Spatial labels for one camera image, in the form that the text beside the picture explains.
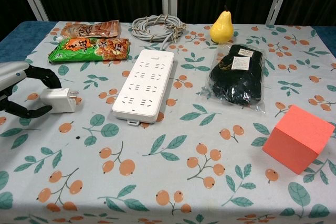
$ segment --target white phone charger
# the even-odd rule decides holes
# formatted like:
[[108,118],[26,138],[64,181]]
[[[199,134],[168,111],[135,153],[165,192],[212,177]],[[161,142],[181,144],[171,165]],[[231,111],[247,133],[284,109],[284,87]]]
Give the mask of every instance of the white phone charger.
[[51,113],[74,112],[78,91],[70,91],[69,88],[44,89],[40,95],[42,103],[51,105]]

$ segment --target pink cube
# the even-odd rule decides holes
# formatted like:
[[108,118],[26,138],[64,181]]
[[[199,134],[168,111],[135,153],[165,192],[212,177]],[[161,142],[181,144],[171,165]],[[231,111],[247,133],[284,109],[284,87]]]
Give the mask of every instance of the pink cube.
[[292,105],[273,129],[264,152],[301,174],[321,154],[334,126]]

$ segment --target power strip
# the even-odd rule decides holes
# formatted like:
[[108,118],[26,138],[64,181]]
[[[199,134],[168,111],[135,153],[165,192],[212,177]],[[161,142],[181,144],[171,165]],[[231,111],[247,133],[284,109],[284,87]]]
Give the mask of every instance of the power strip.
[[173,67],[174,53],[142,50],[112,107],[128,124],[154,123]]

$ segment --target gray cable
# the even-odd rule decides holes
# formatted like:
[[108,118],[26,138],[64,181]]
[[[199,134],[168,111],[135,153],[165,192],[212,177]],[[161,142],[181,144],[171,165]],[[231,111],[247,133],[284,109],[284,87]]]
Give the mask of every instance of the gray cable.
[[[150,34],[146,28],[148,26],[153,26],[156,24],[166,24],[165,28],[167,31],[164,34]],[[186,24],[181,22],[179,18],[171,15],[152,15],[150,17],[137,18],[132,23],[132,35],[140,40],[150,41],[150,42],[161,42],[160,50],[163,49],[164,44],[167,41],[174,41],[179,38],[182,31],[186,28]]]

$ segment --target table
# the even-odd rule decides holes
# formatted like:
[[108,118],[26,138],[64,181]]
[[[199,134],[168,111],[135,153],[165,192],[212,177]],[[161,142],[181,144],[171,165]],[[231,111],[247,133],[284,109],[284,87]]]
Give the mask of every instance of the table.
[[[235,25],[234,43],[266,52],[263,115],[197,95],[221,54],[209,25],[188,25],[165,47],[176,64],[158,122],[131,127],[114,118],[112,103],[140,51],[159,45],[134,39],[122,23],[128,61],[50,65],[47,55],[66,23],[26,60],[78,90],[78,107],[32,120],[0,113],[1,223],[333,223],[336,132],[301,175],[260,147],[291,104],[336,122],[335,59],[311,27]],[[281,87],[289,85],[279,81],[297,83],[290,86],[296,92],[287,94]],[[11,100],[37,108],[43,88],[26,79]],[[199,116],[185,116],[191,112]]]

